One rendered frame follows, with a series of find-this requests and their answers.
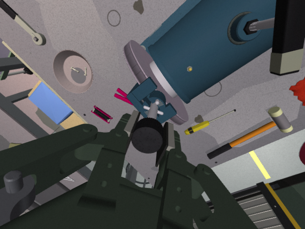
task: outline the mallet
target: mallet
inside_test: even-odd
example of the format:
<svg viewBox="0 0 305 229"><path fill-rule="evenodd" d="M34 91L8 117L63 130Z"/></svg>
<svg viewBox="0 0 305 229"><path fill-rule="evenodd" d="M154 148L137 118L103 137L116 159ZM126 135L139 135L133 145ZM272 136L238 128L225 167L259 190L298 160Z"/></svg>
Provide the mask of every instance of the mallet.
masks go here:
<svg viewBox="0 0 305 229"><path fill-rule="evenodd" d="M228 151L229 149L232 149L232 147L256 136L260 133L269 130L270 128L277 125L277 127L282 131L283 133L288 133L293 130L292 125L289 123L288 119L284 115L283 111L279 107L272 107L268 110L269 115L273 119L272 122L267 123L266 125L236 139L233 142L227 143L223 145L222 147L208 153L208 158L212 159L216 156L219 156L220 154L223 154L224 152Z"/></svg>

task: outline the screw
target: screw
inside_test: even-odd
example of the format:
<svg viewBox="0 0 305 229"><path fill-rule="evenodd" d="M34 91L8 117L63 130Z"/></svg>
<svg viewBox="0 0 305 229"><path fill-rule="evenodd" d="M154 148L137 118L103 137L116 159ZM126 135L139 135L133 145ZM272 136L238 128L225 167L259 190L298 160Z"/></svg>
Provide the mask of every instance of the screw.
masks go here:
<svg viewBox="0 0 305 229"><path fill-rule="evenodd" d="M76 71L77 73L79 73L80 71L77 71L76 69L74 69L73 67L71 67L71 70Z"/></svg>

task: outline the blue clamp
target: blue clamp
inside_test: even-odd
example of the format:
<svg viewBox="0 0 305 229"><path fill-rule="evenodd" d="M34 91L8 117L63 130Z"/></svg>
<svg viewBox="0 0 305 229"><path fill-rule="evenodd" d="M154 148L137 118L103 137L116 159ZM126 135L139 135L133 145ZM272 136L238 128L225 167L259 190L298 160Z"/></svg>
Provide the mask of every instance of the blue clamp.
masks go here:
<svg viewBox="0 0 305 229"><path fill-rule="evenodd" d="M143 107L150 107L151 103L154 103L156 99L160 100L159 111L163 112L163 115L158 114L157 120L160 123L164 123L170 118L174 117L177 112L171 104L166 104L165 95L162 92L156 91L157 85L148 77L141 84L136 84L127 95L127 99L134 105L134 107L141 113L144 118L147 118L148 111Z"/></svg>

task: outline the gray knob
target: gray knob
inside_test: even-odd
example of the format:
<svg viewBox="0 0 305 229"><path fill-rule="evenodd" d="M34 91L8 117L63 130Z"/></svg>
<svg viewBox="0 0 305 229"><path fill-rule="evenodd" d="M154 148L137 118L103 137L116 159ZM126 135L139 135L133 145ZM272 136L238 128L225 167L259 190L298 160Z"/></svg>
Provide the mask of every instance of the gray knob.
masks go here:
<svg viewBox="0 0 305 229"><path fill-rule="evenodd" d="M23 188L23 178L20 171L10 171L4 175L4 184L7 193L13 194Z"/></svg>

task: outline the yellow edge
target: yellow edge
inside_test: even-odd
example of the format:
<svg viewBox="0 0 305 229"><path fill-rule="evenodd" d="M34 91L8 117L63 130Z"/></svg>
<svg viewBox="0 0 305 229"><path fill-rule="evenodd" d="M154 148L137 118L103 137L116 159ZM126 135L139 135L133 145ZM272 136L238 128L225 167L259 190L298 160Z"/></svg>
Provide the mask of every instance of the yellow edge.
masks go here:
<svg viewBox="0 0 305 229"><path fill-rule="evenodd" d="M258 159L256 153L254 151L251 151L251 152L249 152L249 154L252 157L253 161L256 163L259 170L262 172L265 179L269 179L270 176L269 176L267 170L265 169L265 167L263 166L262 162Z"/></svg>
<svg viewBox="0 0 305 229"><path fill-rule="evenodd" d="M33 94L33 92L36 90L36 88L39 86L39 84L41 83L41 80L38 81L38 83L33 87L33 89L30 91L30 93L28 94L28 97L31 96L31 94Z"/></svg>
<svg viewBox="0 0 305 229"><path fill-rule="evenodd" d="M289 218L289 220L291 221L291 223L293 224L293 226L296 229L301 229L301 227L298 225L298 223L296 222L295 218L293 218L293 216L290 214L290 212L288 211L288 209L285 207L285 205L282 203L282 201L280 200L280 198L277 196L277 194L275 193L275 191L271 188L271 186L269 184L265 184L266 187L268 188L269 192L272 194L272 196L274 197L274 199L277 201L277 203L279 204L279 206L282 208L283 212L287 215L287 217Z"/></svg>
<svg viewBox="0 0 305 229"><path fill-rule="evenodd" d="M84 123L88 124L86 120L84 120L66 101L64 101L64 99L59 94L57 94L56 91L54 91L30 66L28 66L25 61L20 56L18 56L18 54L11 47L8 46L7 43L2 41L2 44L4 44L5 47L7 47L25 66L27 66L27 68L30 69L31 72L33 72L38 77L38 79L40 79L54 94L56 94L57 97L62 100Z"/></svg>

